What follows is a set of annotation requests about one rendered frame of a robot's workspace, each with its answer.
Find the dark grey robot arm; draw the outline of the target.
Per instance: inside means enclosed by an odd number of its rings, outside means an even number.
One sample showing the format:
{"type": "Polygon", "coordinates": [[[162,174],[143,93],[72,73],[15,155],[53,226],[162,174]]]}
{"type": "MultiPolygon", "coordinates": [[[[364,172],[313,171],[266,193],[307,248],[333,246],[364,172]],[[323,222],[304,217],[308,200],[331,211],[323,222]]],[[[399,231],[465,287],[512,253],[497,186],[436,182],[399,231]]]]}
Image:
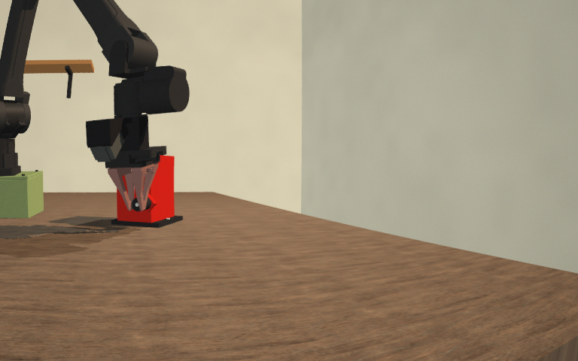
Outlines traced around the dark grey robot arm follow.
{"type": "MultiPolygon", "coordinates": [[[[21,172],[15,138],[31,120],[23,74],[38,1],[11,3],[0,58],[0,176],[21,172]]],[[[139,115],[183,111],[190,97],[186,71],[156,67],[157,46],[114,0],[73,1],[98,38],[109,62],[108,76],[125,78],[114,86],[114,115],[123,118],[86,121],[88,148],[98,162],[110,162],[120,151],[149,148],[148,116],[139,115]]]]}

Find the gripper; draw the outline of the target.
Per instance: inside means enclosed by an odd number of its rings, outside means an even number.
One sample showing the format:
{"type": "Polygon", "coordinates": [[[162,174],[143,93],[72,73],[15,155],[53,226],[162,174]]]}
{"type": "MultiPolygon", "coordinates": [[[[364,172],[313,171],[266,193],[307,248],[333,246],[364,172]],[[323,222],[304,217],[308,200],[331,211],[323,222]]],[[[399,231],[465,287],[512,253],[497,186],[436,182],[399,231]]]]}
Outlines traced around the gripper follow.
{"type": "Polygon", "coordinates": [[[161,155],[166,155],[166,146],[120,151],[116,159],[105,162],[105,168],[108,169],[109,176],[122,195],[128,211],[133,210],[134,190],[140,211],[145,210],[148,193],[157,172],[161,155]],[[134,158],[139,158],[139,160],[134,158]],[[123,182],[123,175],[126,178],[128,194],[123,182]]]}

